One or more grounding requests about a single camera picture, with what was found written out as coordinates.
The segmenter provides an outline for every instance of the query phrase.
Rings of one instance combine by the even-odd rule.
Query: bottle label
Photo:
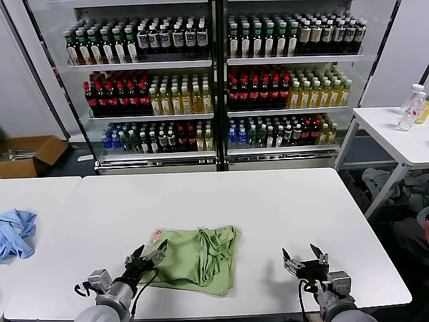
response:
[[[162,48],[170,47],[172,45],[172,42],[170,40],[170,34],[168,32],[160,34],[160,42]]]
[[[297,102],[298,102],[298,94],[293,94],[292,95],[292,100],[290,101],[290,108],[291,109],[295,109]]]
[[[182,32],[174,32],[173,33],[173,43],[175,47],[183,47],[183,33]]]
[[[253,57],[254,58],[259,58],[259,55],[261,54],[261,45],[262,45],[262,40],[255,39],[255,41],[253,42]]]
[[[273,49],[273,38],[268,38],[265,41],[265,57],[271,57],[272,49]]]
[[[344,33],[345,33],[344,28],[335,28],[332,40],[335,42],[342,42],[342,40],[344,38]]]
[[[157,101],[152,102],[152,109],[154,111],[154,115],[161,115],[160,104]]]
[[[173,108],[174,108],[174,114],[178,115],[181,114],[180,112],[180,102],[178,99],[173,100]]]
[[[95,62],[97,64],[102,64],[103,63],[103,57],[100,54],[99,48],[97,46],[91,46],[91,52],[93,52]]]
[[[200,47],[207,46],[208,40],[207,40],[207,32],[197,32],[196,37],[198,38],[198,45]]]
[[[303,94],[302,95],[302,100],[301,100],[301,108],[302,109],[307,108],[308,97],[309,97],[309,94]]]
[[[186,45],[188,47],[193,47],[196,45],[195,32],[185,32],[186,36]]]
[[[230,45],[231,45],[231,53],[230,53],[231,58],[237,58],[237,49],[239,46],[238,40],[236,39],[231,40]]]
[[[106,54],[107,62],[109,64],[114,64],[115,59],[113,58],[112,48],[109,45],[104,45],[103,49],[104,49],[105,54]]]
[[[147,36],[147,34],[137,35],[137,40],[141,49],[149,48],[149,37]]]
[[[316,107],[317,98],[319,98],[319,94],[318,93],[312,93],[311,94],[310,107]]]
[[[292,57],[295,54],[295,47],[296,47],[296,38],[290,38],[289,46],[288,46],[288,57]]]
[[[310,34],[310,41],[311,42],[319,42],[321,35],[322,35],[322,30],[321,29],[319,29],[319,28],[313,28],[311,30],[311,34]]]
[[[351,42],[353,38],[355,37],[355,28],[346,28],[346,33],[344,35],[344,41],[345,42]]]
[[[322,99],[320,100],[320,107],[326,107],[326,101],[328,100],[329,93],[323,93]]]
[[[204,112],[205,113],[210,113],[210,106],[211,106],[211,102],[210,99],[208,97],[204,98],[202,100],[202,102],[204,103]]]
[[[301,28],[300,31],[300,42],[308,42],[310,39],[311,29]]]
[[[182,100],[183,102],[183,110],[185,111],[185,114],[190,114],[190,101],[188,99]]]
[[[70,58],[73,61],[73,64],[79,65],[79,57],[76,53],[76,50],[73,47],[67,47],[68,54],[70,55]]]
[[[115,49],[116,49],[116,53],[118,54],[119,62],[121,64],[126,64],[127,60],[125,59],[125,52],[123,50],[123,46],[122,45],[116,45]]]
[[[284,45],[286,45],[286,39],[280,38],[277,42],[277,57],[283,57],[284,55]]]
[[[337,99],[338,99],[338,93],[332,92],[332,96],[330,97],[329,106],[335,106]]]
[[[128,44],[129,56],[131,57],[132,62],[139,62],[137,57],[137,50],[135,49],[135,44]]]
[[[87,65],[91,65],[91,56],[89,54],[88,48],[85,46],[80,47],[80,52],[82,53],[83,59]]]

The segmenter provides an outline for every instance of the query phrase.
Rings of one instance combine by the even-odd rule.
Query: yellow bottle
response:
[[[301,92],[298,94],[298,102],[296,103],[296,107],[299,109],[306,109],[309,96],[310,96],[310,82],[308,80],[305,80],[304,86],[302,87]]]
[[[213,112],[212,98],[210,97],[210,90],[208,89],[207,84],[204,84],[202,86],[202,102],[204,104],[204,113],[212,113]]]
[[[154,115],[164,115],[162,111],[162,106],[160,103],[160,98],[158,97],[158,94],[156,93],[156,89],[151,87],[149,89],[150,94],[150,102],[152,105],[152,111],[154,112]]]
[[[300,82],[296,81],[292,85],[292,92],[288,96],[288,107],[290,109],[296,109],[296,103],[298,102],[298,94],[300,90]]]
[[[320,91],[320,82],[318,80],[315,80],[313,82],[313,87],[310,91],[310,98],[308,99],[307,107],[309,107],[309,108],[317,107],[317,100],[319,98],[319,91]]]
[[[336,100],[337,106],[347,106],[347,103],[349,102],[351,83],[352,83],[351,79],[346,80],[344,84],[344,88],[342,90],[340,89],[338,99]]]
[[[336,79],[334,81],[334,86],[330,90],[330,93],[328,96],[328,104],[326,106],[336,106],[336,100],[338,99],[340,85],[341,85],[341,80]]]
[[[319,98],[317,99],[317,107],[326,107],[328,102],[328,96],[330,92],[330,80],[326,80],[323,84],[323,88],[319,91]]]
[[[192,102],[188,93],[188,85],[182,85],[181,109],[184,114],[190,114],[192,110]]]
[[[203,113],[204,109],[202,107],[202,98],[200,94],[200,87],[198,85],[194,85],[192,87],[194,90],[193,96],[192,96],[192,108],[191,112],[199,114]]]

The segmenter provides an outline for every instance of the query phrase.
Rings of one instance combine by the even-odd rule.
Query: small white label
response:
[[[202,102],[204,103],[204,112],[210,113],[210,104],[211,104],[210,99],[206,97],[202,100]]]
[[[265,57],[271,57],[272,49],[273,49],[273,39],[268,38],[265,43]]]
[[[249,45],[250,41],[248,39],[244,39],[241,43],[241,57],[248,58],[249,57]]]
[[[115,48],[116,48],[116,53],[118,54],[119,62],[121,64],[126,64],[127,61],[125,59],[125,52],[123,51],[123,46],[122,45],[116,45]]]
[[[190,101],[188,99],[184,99],[183,101],[183,110],[185,114],[190,114]]]
[[[295,47],[296,47],[296,38],[290,38],[289,46],[288,46],[288,57],[292,57],[295,54]]]
[[[80,52],[82,53],[83,58],[85,59],[85,62],[87,65],[91,65],[91,56],[89,54],[88,48],[81,46],[80,47]]]
[[[180,114],[180,102],[178,99],[173,100],[173,108],[174,108],[174,114],[176,115]]]
[[[79,57],[76,53],[76,50],[73,47],[67,47],[68,54],[70,55],[70,58],[73,61],[73,64],[79,65]]]
[[[112,48],[109,45],[104,45],[103,49],[105,50],[107,62],[109,64],[114,64],[115,59],[113,58]]]
[[[237,49],[239,46],[238,40],[231,40],[231,58],[237,58]]]
[[[308,94],[303,94],[302,95],[302,100],[301,100],[301,108],[305,109],[307,108],[307,103],[308,103]]]
[[[316,107],[317,98],[319,98],[318,93],[312,93],[310,99],[310,107]]]
[[[161,115],[160,105],[157,101],[152,102],[152,109],[154,111],[154,115]]]
[[[91,51],[93,52],[95,62],[97,64],[103,63],[103,57],[101,57],[100,50],[97,46],[91,46]]]
[[[286,45],[286,39],[280,38],[277,42],[277,57],[283,57],[284,54],[284,45]]]
[[[137,50],[135,49],[134,44],[128,44],[129,56],[131,57],[132,62],[139,62],[139,58],[137,57]]]

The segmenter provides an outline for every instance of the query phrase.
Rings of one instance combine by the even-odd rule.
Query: plastic water bottle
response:
[[[419,118],[420,114],[424,111],[426,104],[424,98],[426,97],[425,92],[419,92],[416,97],[413,98],[405,108],[404,113],[397,125],[397,129],[400,131],[409,131],[413,126],[414,122]]]
[[[228,149],[237,149],[237,134],[233,128],[228,133]]]
[[[240,127],[239,133],[239,149],[247,148],[247,135],[243,127]]]
[[[103,143],[103,147],[106,151],[106,154],[112,154],[112,141],[110,140],[110,138],[107,137],[106,134],[103,134],[101,136],[101,142]]]
[[[417,97],[417,94],[418,94],[419,92],[422,92],[422,91],[424,91],[424,86],[423,86],[423,85],[420,85],[420,84],[413,84],[413,85],[411,86],[412,96],[411,96],[409,99],[407,99],[407,100],[402,104],[402,106],[401,106],[401,108],[400,108],[400,113],[401,113],[401,114],[402,114],[403,112],[405,112],[405,110],[406,110],[406,108],[407,108],[408,104],[410,103],[410,101],[412,101],[413,99],[415,99],[415,98]]]

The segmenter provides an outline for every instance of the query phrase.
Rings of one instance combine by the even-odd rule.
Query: juice bottle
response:
[[[330,80],[326,80],[323,84],[323,88],[319,91],[319,98],[316,103],[316,107],[326,107],[328,102],[328,96],[330,93]]]
[[[300,90],[300,82],[295,81],[292,85],[292,93],[288,96],[288,107],[290,109],[297,108],[298,95]]]
[[[310,82],[308,80],[304,81],[304,86],[298,95],[298,102],[296,107],[298,109],[306,109],[308,104],[308,97],[310,96]]]
[[[349,102],[351,83],[351,79],[346,80],[344,88],[340,90],[340,94],[338,95],[338,99],[336,100],[337,106],[347,106],[347,103]]]
[[[338,96],[339,96],[340,85],[341,85],[341,80],[339,79],[334,80],[334,86],[330,90],[330,93],[328,96],[327,106],[336,106],[336,100],[338,99]]]

